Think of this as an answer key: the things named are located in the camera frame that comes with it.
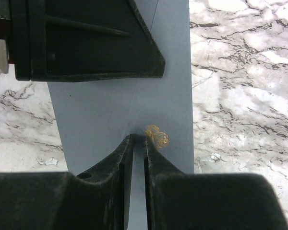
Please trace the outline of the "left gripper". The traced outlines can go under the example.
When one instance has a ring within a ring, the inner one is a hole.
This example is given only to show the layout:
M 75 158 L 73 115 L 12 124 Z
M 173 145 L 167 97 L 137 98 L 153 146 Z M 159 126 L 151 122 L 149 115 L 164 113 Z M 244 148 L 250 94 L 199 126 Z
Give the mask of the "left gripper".
M 10 1 L 0 0 L 0 72 L 7 74 L 13 63 Z

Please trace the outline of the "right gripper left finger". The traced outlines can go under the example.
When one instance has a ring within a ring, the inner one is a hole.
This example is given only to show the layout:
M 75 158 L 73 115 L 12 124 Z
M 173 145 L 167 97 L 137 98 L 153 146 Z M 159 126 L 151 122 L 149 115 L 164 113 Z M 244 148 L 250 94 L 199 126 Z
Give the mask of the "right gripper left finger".
M 0 173 L 0 230 L 125 230 L 133 137 L 88 170 Z

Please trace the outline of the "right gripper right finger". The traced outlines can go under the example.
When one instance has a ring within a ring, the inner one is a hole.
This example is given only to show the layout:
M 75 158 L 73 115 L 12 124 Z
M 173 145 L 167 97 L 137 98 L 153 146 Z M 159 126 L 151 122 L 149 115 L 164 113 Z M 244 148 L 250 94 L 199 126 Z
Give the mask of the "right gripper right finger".
M 158 152 L 144 153 L 150 230 L 287 230 L 269 182 L 251 173 L 186 174 Z

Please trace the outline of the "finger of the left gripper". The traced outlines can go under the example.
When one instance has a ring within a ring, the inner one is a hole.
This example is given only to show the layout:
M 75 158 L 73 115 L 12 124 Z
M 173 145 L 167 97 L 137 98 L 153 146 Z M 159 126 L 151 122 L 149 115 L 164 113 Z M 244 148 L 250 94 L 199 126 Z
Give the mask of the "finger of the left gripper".
M 133 0 L 13 0 L 19 81 L 162 78 L 165 59 Z

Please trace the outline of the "grey-blue envelope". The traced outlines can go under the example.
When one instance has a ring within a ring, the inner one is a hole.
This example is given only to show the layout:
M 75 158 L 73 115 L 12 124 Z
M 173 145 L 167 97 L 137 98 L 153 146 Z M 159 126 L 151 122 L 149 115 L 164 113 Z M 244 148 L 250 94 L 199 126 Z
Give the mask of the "grey-blue envelope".
M 67 169 L 80 174 L 149 125 L 167 134 L 160 152 L 194 172 L 189 3 L 139 0 L 139 11 L 166 60 L 160 79 L 50 82 L 48 89 Z

